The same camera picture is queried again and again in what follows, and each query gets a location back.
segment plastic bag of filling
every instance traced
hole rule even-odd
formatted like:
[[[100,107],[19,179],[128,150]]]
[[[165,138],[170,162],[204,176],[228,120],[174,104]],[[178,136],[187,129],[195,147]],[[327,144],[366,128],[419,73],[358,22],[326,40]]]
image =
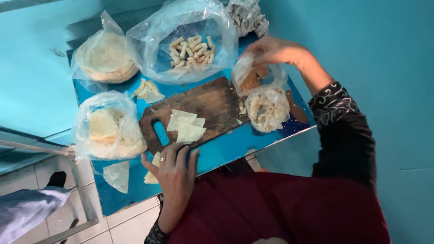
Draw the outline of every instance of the plastic bag of filling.
[[[282,123],[289,119],[289,103],[282,88],[256,88],[244,104],[253,127],[259,132],[283,129]]]
[[[288,81],[288,75],[280,64],[267,64],[259,67],[252,67],[252,64],[253,53],[247,53],[232,68],[232,83],[239,97],[249,95],[259,86],[274,89]]]
[[[214,59],[207,65],[172,69],[169,44],[199,35],[211,36]],[[238,56],[238,34],[233,20],[218,0],[177,0],[163,6],[127,32],[128,50],[136,66],[159,83],[178,85],[203,80],[231,68]]]
[[[71,136],[76,160],[134,158],[147,149],[136,104],[117,91],[86,99],[79,107]]]
[[[101,22],[103,29],[74,51],[70,67],[72,78],[93,93],[108,91],[106,84],[122,83],[138,72],[122,29],[106,11]]]

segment foot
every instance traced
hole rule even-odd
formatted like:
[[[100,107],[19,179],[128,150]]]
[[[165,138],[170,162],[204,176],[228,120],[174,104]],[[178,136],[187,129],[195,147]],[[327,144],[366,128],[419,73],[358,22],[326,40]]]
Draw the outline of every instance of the foot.
[[[47,186],[57,186],[63,188],[66,182],[66,173],[63,171],[55,172],[51,175]]]

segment black patterned sleeve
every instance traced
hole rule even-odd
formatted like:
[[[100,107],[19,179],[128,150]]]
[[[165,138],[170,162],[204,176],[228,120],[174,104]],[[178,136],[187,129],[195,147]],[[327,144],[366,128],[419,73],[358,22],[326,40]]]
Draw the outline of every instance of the black patterned sleeve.
[[[309,106],[321,138],[313,177],[343,177],[375,191],[375,141],[365,115],[339,82],[321,90]]]
[[[169,235],[160,229],[157,219],[145,239],[145,244],[163,244],[167,243],[168,239]]]

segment right hand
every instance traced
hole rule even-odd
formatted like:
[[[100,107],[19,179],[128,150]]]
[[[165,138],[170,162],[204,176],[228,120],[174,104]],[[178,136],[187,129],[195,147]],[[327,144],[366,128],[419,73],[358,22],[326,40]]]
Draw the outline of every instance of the right hand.
[[[287,63],[297,67],[305,56],[311,55],[310,51],[299,43],[272,36],[264,36],[250,44],[241,56],[245,53],[255,55],[253,66]]]
[[[199,150],[190,154],[187,168],[186,158],[189,149],[189,146],[182,143],[167,146],[160,154],[161,159],[165,158],[160,161],[160,167],[148,161],[144,153],[141,156],[141,163],[157,178],[163,191],[164,204],[158,225],[165,233],[175,228],[193,192]]]

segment blue table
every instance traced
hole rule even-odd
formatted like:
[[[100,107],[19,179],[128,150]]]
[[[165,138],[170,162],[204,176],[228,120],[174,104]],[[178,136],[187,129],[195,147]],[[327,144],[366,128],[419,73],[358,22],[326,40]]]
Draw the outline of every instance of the blue table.
[[[242,37],[239,40],[239,54],[241,54],[245,48],[252,42],[257,40],[256,35],[248,35]],[[69,53],[69,59],[71,59],[72,51]],[[200,86],[206,82],[212,81],[218,77],[225,76],[230,80],[230,69],[223,70],[205,80],[196,83],[190,83],[185,86],[167,86],[159,83],[157,84],[160,92],[166,97],[179,94],[181,92],[190,90],[196,86]],[[133,92],[138,88],[141,78],[148,80],[140,72],[132,77],[129,81],[118,85],[110,85],[110,89],[119,92],[129,91]],[[91,97],[92,93],[85,90],[81,84],[74,80],[74,86],[76,89],[78,103],[81,104],[84,100]],[[197,162],[197,173],[203,174],[209,172],[215,168],[218,168],[226,163],[232,162],[238,158],[244,157],[246,154],[253,152],[254,150],[260,150],[274,142],[293,135],[303,129],[308,128],[313,124],[313,116],[303,102],[301,95],[295,88],[291,79],[288,79],[288,86],[293,91],[293,98],[297,104],[306,112],[309,117],[311,125],[305,125],[297,122],[291,115],[291,118],[283,123],[284,129],[274,131],[271,133],[260,133],[253,129],[250,123],[244,124],[237,129],[233,130],[231,134],[224,134],[214,140],[211,140],[204,145],[198,147],[201,150],[201,155]],[[144,100],[138,100],[137,104],[137,119],[140,119],[143,111],[149,104],[146,104]],[[152,160],[153,156],[146,152],[148,159]],[[102,177],[103,167],[118,163],[118,160],[112,161],[92,161],[94,166],[95,183],[98,189],[99,199],[102,207],[102,214],[104,216],[112,215],[122,208],[128,207],[133,203],[140,202],[152,196],[155,196],[161,192],[160,185],[147,185],[143,182],[143,178],[148,172],[140,162],[140,157],[130,159],[130,175],[129,175],[129,187],[128,193],[124,194],[110,186]]]

